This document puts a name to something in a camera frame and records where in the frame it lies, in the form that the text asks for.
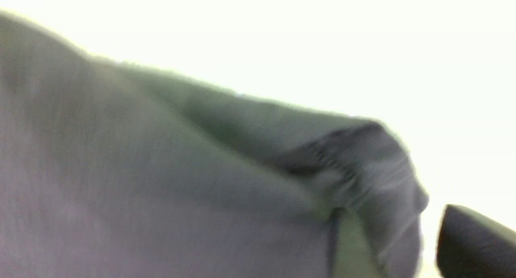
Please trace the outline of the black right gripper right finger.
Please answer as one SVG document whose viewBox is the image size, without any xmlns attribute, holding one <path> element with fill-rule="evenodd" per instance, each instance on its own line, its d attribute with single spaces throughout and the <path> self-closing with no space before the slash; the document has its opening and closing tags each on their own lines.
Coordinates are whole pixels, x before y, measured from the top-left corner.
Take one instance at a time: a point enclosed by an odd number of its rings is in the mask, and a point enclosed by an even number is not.
<svg viewBox="0 0 516 278">
<path fill-rule="evenodd" d="M 516 234 L 461 205 L 446 205 L 436 263 L 444 278 L 514 278 Z"/>
</svg>

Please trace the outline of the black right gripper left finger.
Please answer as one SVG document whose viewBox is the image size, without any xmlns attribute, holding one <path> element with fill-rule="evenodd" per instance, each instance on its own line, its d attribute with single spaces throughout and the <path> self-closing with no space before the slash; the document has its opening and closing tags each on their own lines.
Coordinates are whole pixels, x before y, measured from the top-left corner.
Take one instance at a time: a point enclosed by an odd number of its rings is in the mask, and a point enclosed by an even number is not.
<svg viewBox="0 0 516 278">
<path fill-rule="evenodd" d="M 383 278 L 358 216 L 349 210 L 339 209 L 336 218 L 333 277 Z"/>
</svg>

